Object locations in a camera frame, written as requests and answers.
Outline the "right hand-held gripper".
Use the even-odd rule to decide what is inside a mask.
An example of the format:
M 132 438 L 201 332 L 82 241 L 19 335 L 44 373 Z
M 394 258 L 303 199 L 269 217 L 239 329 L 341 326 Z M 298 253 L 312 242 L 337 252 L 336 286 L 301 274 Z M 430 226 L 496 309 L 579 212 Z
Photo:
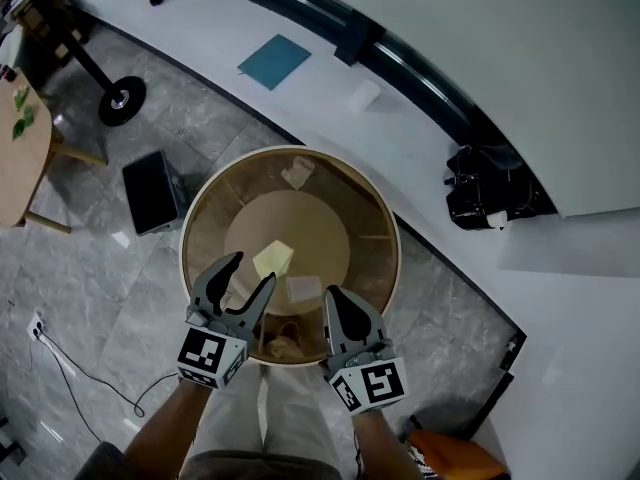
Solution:
M 325 380 L 349 413 L 380 410 L 408 396 L 404 359 L 386 339 L 382 315 L 355 292 L 329 285 L 323 298 L 330 354 Z

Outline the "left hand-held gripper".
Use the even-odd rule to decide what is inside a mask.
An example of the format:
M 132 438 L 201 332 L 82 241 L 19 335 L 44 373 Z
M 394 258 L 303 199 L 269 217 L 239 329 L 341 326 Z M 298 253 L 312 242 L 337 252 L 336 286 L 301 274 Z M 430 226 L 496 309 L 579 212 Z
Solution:
M 186 334 L 176 360 L 181 380 L 222 389 L 248 359 L 254 341 L 252 329 L 269 304 L 277 276 L 270 273 L 241 308 L 227 308 L 224 312 L 222 299 L 243 257 L 241 251 L 223 256 L 197 277 L 185 322 Z M 223 314 L 231 323 L 221 318 Z

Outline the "yellow paper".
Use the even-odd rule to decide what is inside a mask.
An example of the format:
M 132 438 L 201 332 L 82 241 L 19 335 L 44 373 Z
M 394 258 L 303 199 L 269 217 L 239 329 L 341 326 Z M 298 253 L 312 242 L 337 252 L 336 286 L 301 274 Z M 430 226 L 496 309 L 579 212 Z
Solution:
M 281 278 L 287 275 L 293 256 L 291 247 L 275 240 L 253 258 L 253 265 L 260 279 L 271 274 Z

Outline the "black waste bin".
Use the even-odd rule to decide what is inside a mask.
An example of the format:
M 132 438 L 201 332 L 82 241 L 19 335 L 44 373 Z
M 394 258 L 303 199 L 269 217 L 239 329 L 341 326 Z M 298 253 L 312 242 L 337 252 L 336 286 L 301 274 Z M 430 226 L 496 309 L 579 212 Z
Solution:
M 182 177 L 162 150 L 125 165 L 122 178 L 138 236 L 174 229 L 186 216 L 188 201 Z

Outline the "person's right forearm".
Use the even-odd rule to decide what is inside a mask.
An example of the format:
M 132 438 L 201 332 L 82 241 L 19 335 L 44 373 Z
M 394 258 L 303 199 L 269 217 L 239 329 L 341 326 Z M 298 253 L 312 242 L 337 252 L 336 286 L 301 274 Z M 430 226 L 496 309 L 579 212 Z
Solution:
M 367 480 L 422 480 L 381 411 L 355 415 L 352 423 Z

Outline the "person's left forearm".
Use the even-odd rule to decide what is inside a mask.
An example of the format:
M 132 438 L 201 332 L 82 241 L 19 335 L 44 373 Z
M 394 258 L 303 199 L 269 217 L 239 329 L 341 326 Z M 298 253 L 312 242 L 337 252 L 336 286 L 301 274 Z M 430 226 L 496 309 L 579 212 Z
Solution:
M 141 480 L 175 480 L 195 438 L 212 389 L 182 381 L 124 452 Z

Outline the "round glass-top side table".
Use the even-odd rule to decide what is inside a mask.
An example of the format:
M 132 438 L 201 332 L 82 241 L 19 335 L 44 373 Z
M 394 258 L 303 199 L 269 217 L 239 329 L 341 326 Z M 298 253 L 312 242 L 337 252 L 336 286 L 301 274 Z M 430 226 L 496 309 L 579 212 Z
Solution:
M 294 190 L 282 177 L 295 156 L 315 170 Z M 184 220 L 180 270 L 186 293 L 217 259 L 241 251 L 222 305 L 241 307 L 260 282 L 253 258 L 273 241 L 294 250 L 289 271 L 277 279 L 254 330 L 250 357 L 264 365 L 307 367 L 326 357 L 323 294 L 339 285 L 368 301 L 381 315 L 392 305 L 401 271 L 396 220 L 376 187 L 346 161 L 306 147 L 268 147 L 247 153 L 215 172 L 195 196 Z M 288 276 L 318 276 L 319 298 L 291 304 Z M 299 327 L 301 361 L 284 361 L 265 349 L 286 322 Z

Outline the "person's light trousers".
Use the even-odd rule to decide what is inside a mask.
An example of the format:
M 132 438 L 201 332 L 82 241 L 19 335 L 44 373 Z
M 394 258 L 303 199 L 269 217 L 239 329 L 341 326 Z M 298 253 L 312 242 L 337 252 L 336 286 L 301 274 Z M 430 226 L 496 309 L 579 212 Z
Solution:
M 333 435 L 305 368 L 246 362 L 206 404 L 187 457 L 291 459 L 339 472 Z

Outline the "crumpled white paper piece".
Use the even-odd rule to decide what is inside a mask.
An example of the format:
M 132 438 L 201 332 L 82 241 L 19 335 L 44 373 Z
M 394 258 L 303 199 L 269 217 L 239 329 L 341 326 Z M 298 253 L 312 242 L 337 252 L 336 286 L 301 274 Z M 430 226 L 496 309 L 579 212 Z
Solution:
M 295 156 L 292 164 L 281 171 L 281 177 L 294 189 L 300 190 L 315 170 L 315 163 L 306 156 Z

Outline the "black white striped cushion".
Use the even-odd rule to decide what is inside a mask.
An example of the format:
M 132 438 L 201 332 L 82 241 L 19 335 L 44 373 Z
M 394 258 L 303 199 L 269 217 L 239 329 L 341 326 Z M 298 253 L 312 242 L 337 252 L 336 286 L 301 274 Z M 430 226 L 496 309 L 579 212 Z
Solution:
M 419 469 L 423 480 L 439 480 L 435 471 L 427 464 L 424 454 L 413 444 L 407 445 L 407 450 Z

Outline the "orange sofa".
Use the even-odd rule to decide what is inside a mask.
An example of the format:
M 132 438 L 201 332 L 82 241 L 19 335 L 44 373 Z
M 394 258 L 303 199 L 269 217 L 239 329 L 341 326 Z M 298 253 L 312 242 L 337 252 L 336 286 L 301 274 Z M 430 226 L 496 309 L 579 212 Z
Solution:
M 412 432 L 408 442 L 441 480 L 496 480 L 507 468 L 472 441 L 425 430 Z

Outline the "person's brown shirt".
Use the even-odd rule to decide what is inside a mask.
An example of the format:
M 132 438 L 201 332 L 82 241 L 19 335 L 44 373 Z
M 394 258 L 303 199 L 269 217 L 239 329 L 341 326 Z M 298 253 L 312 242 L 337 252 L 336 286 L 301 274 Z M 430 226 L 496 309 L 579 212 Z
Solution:
M 123 452 L 102 442 L 73 480 L 144 479 L 134 472 Z M 324 462 L 289 455 L 243 451 L 209 451 L 186 460 L 176 480 L 342 480 Z

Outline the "black bag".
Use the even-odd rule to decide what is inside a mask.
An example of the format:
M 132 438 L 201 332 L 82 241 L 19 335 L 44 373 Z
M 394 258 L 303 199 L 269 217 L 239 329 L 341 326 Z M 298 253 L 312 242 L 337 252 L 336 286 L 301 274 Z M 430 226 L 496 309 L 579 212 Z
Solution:
M 506 145 L 466 145 L 447 161 L 446 203 L 464 230 L 492 229 L 486 216 L 506 210 L 508 222 L 549 213 L 553 206 L 521 157 Z

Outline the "black coat rack stand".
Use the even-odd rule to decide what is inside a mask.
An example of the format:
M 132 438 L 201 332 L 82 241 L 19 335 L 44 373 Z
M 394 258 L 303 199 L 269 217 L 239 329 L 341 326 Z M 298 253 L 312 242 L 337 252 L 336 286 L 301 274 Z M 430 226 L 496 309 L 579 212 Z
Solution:
M 146 85 L 142 78 L 126 76 L 115 82 L 104 73 L 99 65 L 76 40 L 52 0 L 29 0 L 41 13 L 45 22 L 59 36 L 73 57 L 104 90 L 99 104 L 100 120 L 109 127 L 116 127 L 131 120 L 142 108 L 146 98 Z

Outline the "small white box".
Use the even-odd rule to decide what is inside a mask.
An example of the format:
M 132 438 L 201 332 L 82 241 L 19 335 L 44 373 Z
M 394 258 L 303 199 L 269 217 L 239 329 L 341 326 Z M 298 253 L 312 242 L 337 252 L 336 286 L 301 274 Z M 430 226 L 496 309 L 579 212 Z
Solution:
M 349 98 L 349 108 L 354 113 L 365 112 L 381 95 L 382 87 L 375 81 L 364 80 Z

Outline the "teal notebook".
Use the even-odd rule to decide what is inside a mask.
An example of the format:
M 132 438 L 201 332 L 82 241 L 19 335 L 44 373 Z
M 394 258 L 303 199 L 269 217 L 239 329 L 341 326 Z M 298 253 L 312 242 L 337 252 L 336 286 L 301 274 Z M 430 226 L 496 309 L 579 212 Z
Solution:
M 242 61 L 237 68 L 240 73 L 272 91 L 310 56 L 308 50 L 278 34 Z

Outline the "wooden side table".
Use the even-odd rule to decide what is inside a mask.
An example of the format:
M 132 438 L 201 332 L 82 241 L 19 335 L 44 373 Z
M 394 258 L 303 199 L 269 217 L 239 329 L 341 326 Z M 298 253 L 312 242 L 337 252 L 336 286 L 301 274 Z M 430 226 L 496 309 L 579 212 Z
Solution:
M 31 210 L 45 171 L 56 156 L 98 166 L 106 166 L 108 160 L 65 145 L 39 93 L 21 70 L 14 72 L 12 82 L 0 79 L 0 228 L 22 227 L 32 222 L 69 234 L 69 226 Z M 17 111 L 13 92 L 23 85 L 29 86 L 30 90 L 24 106 Z M 18 119 L 23 119 L 26 105 L 37 107 L 34 123 L 25 127 L 23 135 L 13 141 L 13 126 Z

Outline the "black screen housing bar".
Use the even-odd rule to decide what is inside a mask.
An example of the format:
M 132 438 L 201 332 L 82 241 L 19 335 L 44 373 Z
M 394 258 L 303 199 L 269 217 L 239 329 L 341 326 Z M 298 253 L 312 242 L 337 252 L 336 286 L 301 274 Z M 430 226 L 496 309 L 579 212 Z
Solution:
M 382 25 L 337 0 L 249 0 L 305 27 L 335 47 L 348 66 L 380 76 L 432 118 L 460 148 L 508 145 L 504 134 L 461 90 Z

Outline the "white projection screen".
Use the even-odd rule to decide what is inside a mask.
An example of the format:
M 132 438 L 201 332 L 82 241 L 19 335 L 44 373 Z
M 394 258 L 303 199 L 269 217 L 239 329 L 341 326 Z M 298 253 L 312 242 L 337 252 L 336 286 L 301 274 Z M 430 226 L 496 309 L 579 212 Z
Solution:
M 558 212 L 640 208 L 640 0 L 339 0 L 499 128 Z

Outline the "wooden chair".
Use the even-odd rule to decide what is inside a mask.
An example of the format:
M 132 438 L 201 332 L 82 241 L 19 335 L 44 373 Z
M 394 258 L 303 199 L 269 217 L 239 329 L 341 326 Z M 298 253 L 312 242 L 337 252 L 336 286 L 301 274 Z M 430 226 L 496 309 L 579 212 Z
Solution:
M 61 14 L 61 21 L 81 44 L 90 38 L 91 27 L 86 20 L 65 1 L 52 0 L 53 7 Z M 43 16 L 29 0 L 14 5 L 10 17 L 19 24 L 27 36 L 43 49 L 55 65 L 64 65 L 70 59 L 68 48 L 49 25 L 49 15 Z

